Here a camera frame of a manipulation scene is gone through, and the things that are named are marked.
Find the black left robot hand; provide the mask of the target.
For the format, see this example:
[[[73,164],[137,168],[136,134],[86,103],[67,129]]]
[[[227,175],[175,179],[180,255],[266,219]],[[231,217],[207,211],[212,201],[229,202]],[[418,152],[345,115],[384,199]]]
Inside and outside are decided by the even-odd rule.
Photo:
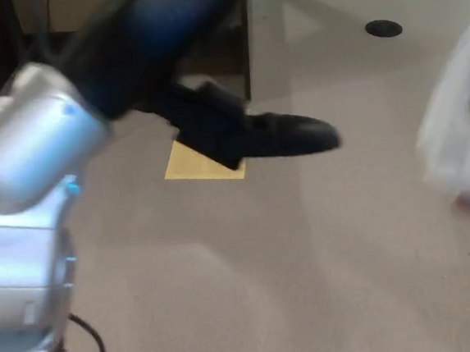
[[[184,55],[238,1],[107,0],[65,46],[57,68],[108,120],[139,107],[171,123],[184,146],[231,170],[245,158],[340,147],[340,135],[328,122],[249,115],[237,97],[213,83],[190,89],[175,81]]]

